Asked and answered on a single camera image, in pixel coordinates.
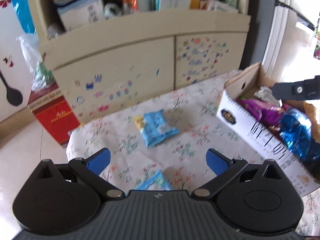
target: tablecloth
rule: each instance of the tablecloth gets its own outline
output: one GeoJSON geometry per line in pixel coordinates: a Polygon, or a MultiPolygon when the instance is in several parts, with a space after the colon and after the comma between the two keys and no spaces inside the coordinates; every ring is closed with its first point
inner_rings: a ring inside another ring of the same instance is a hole
{"type": "MultiPolygon", "coordinates": [[[[213,77],[89,122],[72,132],[68,160],[88,158],[103,147],[109,148],[111,162],[100,176],[126,193],[157,170],[163,172],[172,189],[193,191],[216,176],[206,164],[209,148],[228,158],[262,163],[260,155],[215,117],[223,85],[237,73],[213,77]],[[165,119],[181,132],[147,149],[133,118],[159,109],[164,109],[165,119]]],[[[305,211],[297,232],[319,235],[318,190],[303,201],[305,211]]]]}

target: black ladle decal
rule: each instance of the black ladle decal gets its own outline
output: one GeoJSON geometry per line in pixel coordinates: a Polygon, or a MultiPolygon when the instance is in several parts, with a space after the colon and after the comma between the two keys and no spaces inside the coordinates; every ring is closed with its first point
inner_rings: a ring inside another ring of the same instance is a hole
{"type": "Polygon", "coordinates": [[[7,100],[8,102],[13,106],[19,106],[22,104],[23,97],[19,90],[16,90],[14,88],[11,88],[8,86],[7,82],[5,81],[4,76],[1,73],[0,70],[0,78],[2,79],[3,84],[5,85],[7,89],[7,100]]]}

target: white wall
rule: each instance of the white wall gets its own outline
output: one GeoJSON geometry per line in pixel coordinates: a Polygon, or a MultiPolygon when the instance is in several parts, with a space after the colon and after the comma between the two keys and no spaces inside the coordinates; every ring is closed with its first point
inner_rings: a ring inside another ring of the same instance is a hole
{"type": "Polygon", "coordinates": [[[15,112],[25,108],[28,103],[32,76],[25,63],[21,52],[20,43],[16,38],[22,35],[23,29],[15,14],[13,5],[7,1],[7,7],[0,6],[0,70],[8,85],[19,90],[23,96],[23,102],[19,106],[12,106],[6,98],[6,88],[0,80],[0,122],[8,118],[15,112]],[[3,61],[5,57],[12,56],[13,67],[9,67],[9,62],[3,61]]]}

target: red flower decal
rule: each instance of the red flower decal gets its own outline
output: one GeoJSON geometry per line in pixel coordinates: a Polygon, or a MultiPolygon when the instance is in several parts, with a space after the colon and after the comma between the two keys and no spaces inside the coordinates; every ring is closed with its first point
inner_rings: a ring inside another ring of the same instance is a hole
{"type": "Polygon", "coordinates": [[[0,6],[2,8],[6,8],[9,3],[11,3],[11,0],[0,0],[0,6]]]}

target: tile floor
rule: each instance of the tile floor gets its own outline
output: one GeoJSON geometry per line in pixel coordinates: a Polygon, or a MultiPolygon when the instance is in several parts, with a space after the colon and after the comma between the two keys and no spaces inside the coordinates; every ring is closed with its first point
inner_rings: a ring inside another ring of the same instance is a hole
{"type": "Polygon", "coordinates": [[[12,203],[42,159],[66,163],[65,150],[38,121],[0,139],[0,238],[11,240],[19,231],[12,203]]]}

